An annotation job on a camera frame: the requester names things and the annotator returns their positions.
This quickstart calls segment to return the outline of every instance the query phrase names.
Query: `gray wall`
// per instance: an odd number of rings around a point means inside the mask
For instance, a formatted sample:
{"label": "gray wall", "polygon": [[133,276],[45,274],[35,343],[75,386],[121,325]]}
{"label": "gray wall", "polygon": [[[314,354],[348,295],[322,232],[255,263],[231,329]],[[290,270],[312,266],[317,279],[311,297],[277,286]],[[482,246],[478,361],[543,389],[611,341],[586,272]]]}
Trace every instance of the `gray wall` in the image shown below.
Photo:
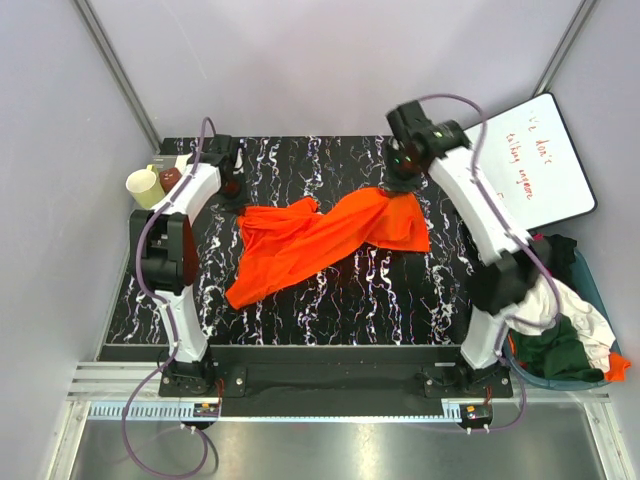
{"label": "gray wall", "polygon": [[611,388],[640,473],[640,3],[600,2],[552,90],[599,200],[591,215],[553,230],[576,238],[634,368]]}
{"label": "gray wall", "polygon": [[127,243],[151,155],[68,1],[0,0],[0,478],[42,478]]}
{"label": "gray wall", "polygon": [[[579,0],[93,0],[161,136],[388,132],[438,91],[526,100]],[[444,101],[436,120],[474,115]]]}

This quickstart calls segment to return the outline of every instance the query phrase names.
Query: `orange cloth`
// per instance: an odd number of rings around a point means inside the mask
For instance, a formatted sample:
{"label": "orange cloth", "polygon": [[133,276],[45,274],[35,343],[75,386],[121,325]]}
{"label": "orange cloth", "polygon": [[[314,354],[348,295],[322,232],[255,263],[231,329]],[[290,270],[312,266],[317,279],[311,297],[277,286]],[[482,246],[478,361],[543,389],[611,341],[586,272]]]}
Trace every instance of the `orange cloth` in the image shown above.
{"label": "orange cloth", "polygon": [[364,188],[326,215],[305,197],[287,208],[247,207],[238,218],[244,254],[227,290],[233,308],[262,300],[354,252],[364,242],[393,250],[428,252],[429,233],[413,194],[387,197]]}
{"label": "orange cloth", "polygon": [[607,382],[624,382],[624,371],[631,366],[631,362],[613,352],[609,355],[609,371],[604,374]]}

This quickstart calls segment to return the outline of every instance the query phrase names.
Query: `yellow mug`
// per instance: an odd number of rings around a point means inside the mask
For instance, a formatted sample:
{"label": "yellow mug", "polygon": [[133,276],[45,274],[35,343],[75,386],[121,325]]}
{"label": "yellow mug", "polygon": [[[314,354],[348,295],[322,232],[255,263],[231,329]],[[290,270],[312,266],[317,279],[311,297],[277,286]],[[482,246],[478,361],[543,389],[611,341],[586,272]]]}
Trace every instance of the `yellow mug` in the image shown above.
{"label": "yellow mug", "polygon": [[147,168],[133,172],[127,177],[125,186],[138,205],[146,210],[164,198],[164,190],[160,185],[160,176],[155,165],[147,165]]}

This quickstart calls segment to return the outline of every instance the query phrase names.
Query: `metal pole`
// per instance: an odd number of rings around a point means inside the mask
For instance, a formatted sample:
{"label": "metal pole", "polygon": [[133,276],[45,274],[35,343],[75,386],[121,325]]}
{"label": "metal pole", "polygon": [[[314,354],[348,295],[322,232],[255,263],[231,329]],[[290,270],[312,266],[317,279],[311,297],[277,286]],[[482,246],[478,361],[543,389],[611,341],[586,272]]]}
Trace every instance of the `metal pole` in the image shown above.
{"label": "metal pole", "polygon": [[89,34],[93,38],[93,41],[98,47],[98,51],[102,55],[103,60],[107,64],[107,68],[113,75],[118,88],[122,92],[127,104],[131,108],[131,112],[135,117],[138,125],[142,129],[145,137],[149,141],[149,144],[155,152],[160,150],[161,139],[156,131],[149,115],[142,106],[142,102],[138,98],[129,77],[122,68],[122,64],[116,55],[116,52],[109,41],[107,33],[100,23],[98,15],[96,14],[90,0],[71,0],[71,3],[75,6],[82,22],[87,27]]}
{"label": "metal pole", "polygon": [[560,70],[564,59],[571,50],[571,47],[573,47],[576,38],[578,38],[578,35],[586,25],[589,17],[591,17],[591,14],[595,10],[595,7],[599,3],[599,1],[600,0],[582,0],[576,10],[576,13],[571,19],[571,22],[569,22],[569,25],[564,32],[560,43],[558,43],[558,46],[553,52],[549,63],[547,63],[547,66],[545,67],[540,80],[538,80],[536,89],[533,91],[534,97],[540,95],[541,93],[548,92],[551,89],[553,80]]}

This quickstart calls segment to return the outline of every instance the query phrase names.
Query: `reflective metal floor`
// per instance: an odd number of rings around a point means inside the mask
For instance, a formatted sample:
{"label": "reflective metal floor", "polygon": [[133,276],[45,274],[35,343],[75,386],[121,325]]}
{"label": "reflective metal floor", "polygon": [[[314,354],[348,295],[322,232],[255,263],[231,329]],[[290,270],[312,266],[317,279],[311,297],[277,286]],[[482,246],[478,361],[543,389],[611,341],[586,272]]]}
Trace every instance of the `reflective metal floor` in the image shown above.
{"label": "reflective metal floor", "polygon": [[[497,405],[495,425],[510,421],[515,406]],[[170,423],[128,424],[139,456],[166,473],[182,473],[200,460],[198,438],[174,431],[148,443]],[[438,428],[453,426],[440,425]],[[467,436],[397,424],[224,423],[206,430],[219,465],[207,461],[194,478],[242,480],[377,479],[602,479],[604,472],[579,406],[530,405],[523,423],[508,432]],[[147,479],[126,456],[120,424],[89,421],[74,480]]]}

